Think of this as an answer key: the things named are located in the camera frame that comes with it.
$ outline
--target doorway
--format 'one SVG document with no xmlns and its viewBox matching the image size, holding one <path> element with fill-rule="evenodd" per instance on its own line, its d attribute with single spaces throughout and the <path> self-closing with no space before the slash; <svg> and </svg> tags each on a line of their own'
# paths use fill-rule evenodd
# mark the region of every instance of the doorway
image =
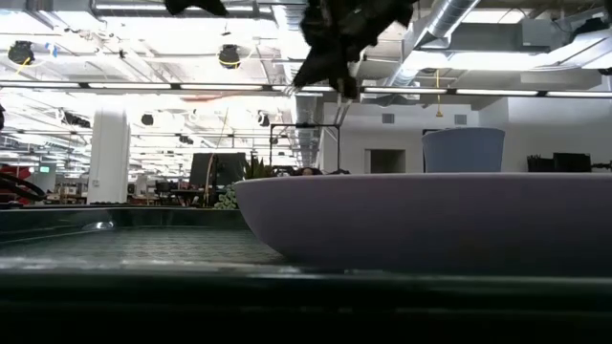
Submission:
<svg viewBox="0 0 612 344">
<path fill-rule="evenodd" d="M 365 173 L 405 173 L 405 151 L 366 149 Z"/>
</svg>

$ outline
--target ceiling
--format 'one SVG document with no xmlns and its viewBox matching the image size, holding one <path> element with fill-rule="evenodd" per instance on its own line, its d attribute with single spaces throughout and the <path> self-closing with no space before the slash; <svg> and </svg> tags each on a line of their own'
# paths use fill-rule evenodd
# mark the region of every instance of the ceiling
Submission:
<svg viewBox="0 0 612 344">
<path fill-rule="evenodd" d="M 303 5 L 291 5 L 303 2 L 258 2 L 265 6 L 261 8 L 259 19 L 242 14 L 231 19 L 211 18 L 202 11 L 192 11 L 197 15 L 173 18 L 167 13 L 139 8 L 155 6 L 156 1 L 150 0 L 97 1 L 101 10 L 94 11 L 96 15 L 78 9 L 0 9 L 0 79 L 288 84 L 292 72 L 299 68 L 299 61 L 308 53 L 308 46 L 295 26 Z M 561 3 L 562 6 L 558 1 L 545 0 L 483 0 L 465 22 L 516 23 L 525 16 L 524 13 L 541 11 L 538 16 L 560 17 L 587 11 L 599 4 L 584 0 Z M 431 1 L 421 1 L 414 19 L 427 16 L 430 7 Z M 283 20 L 278 19 L 280 12 L 285 14 Z M 379 45 L 365 51 L 368 60 L 361 63 L 358 78 L 376 80 L 389 77 L 401 63 L 405 36 L 406 28 L 400 25 L 389 27 L 379 37 Z M 21 68 L 8 59 L 8 49 L 17 40 L 33 43 L 35 61 L 32 66 Z M 240 47 L 242 62 L 237 70 L 225 69 L 219 63 L 219 50 L 227 44 Z M 556 77 L 549 77 L 553 81 L 547 81 L 541 73 L 538 77 L 530 77 L 530 72 L 445 68 L 440 69 L 438 75 L 420 72 L 415 81 L 427 87 L 588 89 L 594 86 L 593 80 L 599 78 L 595 71 L 579 72 L 580 77 L 576 77 L 576 71 L 557 72 Z M 558 82 L 560 79 L 571 81 Z M 194 152 L 253 151 L 260 157 L 267 157 L 270 154 L 270 129 L 257 122 L 258 115 L 266 114 L 275 123 L 295 123 L 298 118 L 295 100 L 280 95 L 221 95 L 214 92 L 161 95 L 152 91 L 127 96 L 113 92 L 109 95 L 109 92 L 5 88 L 0 90 L 0 101 L 8 111 L 7 129 L 37 133 L 4 135 L 0 139 L 0 144 L 4 144 L 4 150 L 0 150 L 0 163 L 26 165 L 36 161 L 60 161 L 64 164 L 64 168 L 59 170 L 61 173 L 86 173 L 91 154 L 91 131 L 63 123 L 61 114 L 70 113 L 94 125 L 97 106 L 106 97 L 121 97 L 128 108 L 134 134 L 130 156 L 133 176 L 143 172 L 188 175 Z M 447 97 L 443 102 L 474 105 L 480 100 L 479 97 Z M 437 97 L 421 97 L 419 100 L 424 106 L 435 101 Z M 153 125 L 142 124 L 144 114 L 154 117 Z M 311 143 L 306 144 L 305 149 L 303 133 L 293 128 L 283 130 L 276 128 L 274 131 L 279 142 L 272 151 L 273 163 L 312 164 L 317 156 L 317 134 L 306 137 Z M 78 131 L 79 135 L 69 134 L 71 131 Z M 181 143 L 176 136 L 168 134 L 190 137 L 193 144 Z M 228 134 L 234 134 L 234 138 L 228 138 Z"/>
</svg>

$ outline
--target light blue container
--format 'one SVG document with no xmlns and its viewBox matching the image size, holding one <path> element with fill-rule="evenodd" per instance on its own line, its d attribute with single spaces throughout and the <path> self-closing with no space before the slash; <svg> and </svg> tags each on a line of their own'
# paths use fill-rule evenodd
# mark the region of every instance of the light blue container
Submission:
<svg viewBox="0 0 612 344">
<path fill-rule="evenodd" d="M 503 130 L 460 128 L 423 136 L 426 172 L 501 172 Z"/>
</svg>

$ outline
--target white bowl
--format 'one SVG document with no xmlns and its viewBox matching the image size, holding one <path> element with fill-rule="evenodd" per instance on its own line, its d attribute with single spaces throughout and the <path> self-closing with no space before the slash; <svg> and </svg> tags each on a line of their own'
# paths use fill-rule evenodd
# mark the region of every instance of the white bowl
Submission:
<svg viewBox="0 0 612 344">
<path fill-rule="evenodd" d="M 253 233 L 299 263 L 612 275 L 612 175 L 419 174 L 241 182 Z"/>
</svg>

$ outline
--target white column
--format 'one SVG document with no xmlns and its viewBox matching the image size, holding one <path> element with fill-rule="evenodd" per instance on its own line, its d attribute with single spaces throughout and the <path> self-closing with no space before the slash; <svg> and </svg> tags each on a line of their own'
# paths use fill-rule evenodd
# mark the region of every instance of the white column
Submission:
<svg viewBox="0 0 612 344">
<path fill-rule="evenodd" d="M 120 104 L 104 104 L 94 116 L 87 203 L 127 201 L 130 122 Z"/>
</svg>

